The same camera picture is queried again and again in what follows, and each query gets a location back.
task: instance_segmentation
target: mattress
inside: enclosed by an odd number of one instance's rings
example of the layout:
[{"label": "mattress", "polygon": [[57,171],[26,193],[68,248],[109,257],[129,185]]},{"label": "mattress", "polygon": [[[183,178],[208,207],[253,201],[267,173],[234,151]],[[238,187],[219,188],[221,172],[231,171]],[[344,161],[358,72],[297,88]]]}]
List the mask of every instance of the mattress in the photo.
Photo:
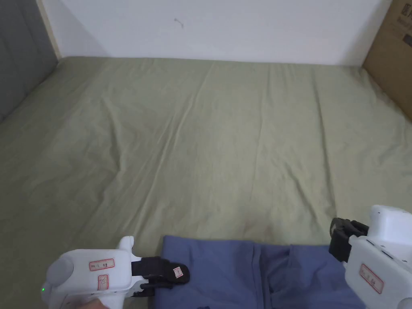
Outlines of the mattress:
[{"label": "mattress", "polygon": [[327,244],[335,216],[412,211],[412,124],[361,68],[67,58],[0,125],[0,166],[2,308],[125,235]]}]

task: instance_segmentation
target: white wall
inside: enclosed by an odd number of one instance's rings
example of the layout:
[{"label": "white wall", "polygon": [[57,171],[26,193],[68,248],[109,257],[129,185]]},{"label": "white wall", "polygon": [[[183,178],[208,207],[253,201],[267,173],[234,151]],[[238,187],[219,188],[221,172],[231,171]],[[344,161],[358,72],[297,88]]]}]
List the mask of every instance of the white wall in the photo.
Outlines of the white wall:
[{"label": "white wall", "polygon": [[63,57],[361,65],[390,0],[43,0],[43,4]]}]

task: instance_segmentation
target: gray headboard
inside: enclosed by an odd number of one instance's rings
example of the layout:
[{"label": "gray headboard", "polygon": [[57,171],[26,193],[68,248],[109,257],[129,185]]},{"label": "gray headboard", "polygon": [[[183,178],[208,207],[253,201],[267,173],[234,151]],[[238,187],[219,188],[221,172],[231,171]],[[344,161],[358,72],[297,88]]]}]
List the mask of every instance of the gray headboard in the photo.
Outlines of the gray headboard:
[{"label": "gray headboard", "polygon": [[0,122],[56,65],[36,0],[0,0]]}]

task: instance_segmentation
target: cardboard box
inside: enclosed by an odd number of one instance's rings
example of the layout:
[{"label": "cardboard box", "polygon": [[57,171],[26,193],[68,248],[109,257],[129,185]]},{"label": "cardboard box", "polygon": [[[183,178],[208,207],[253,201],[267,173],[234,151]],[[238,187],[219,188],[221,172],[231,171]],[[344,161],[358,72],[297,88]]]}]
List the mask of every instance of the cardboard box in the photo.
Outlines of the cardboard box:
[{"label": "cardboard box", "polygon": [[412,0],[393,0],[363,67],[412,119]]}]

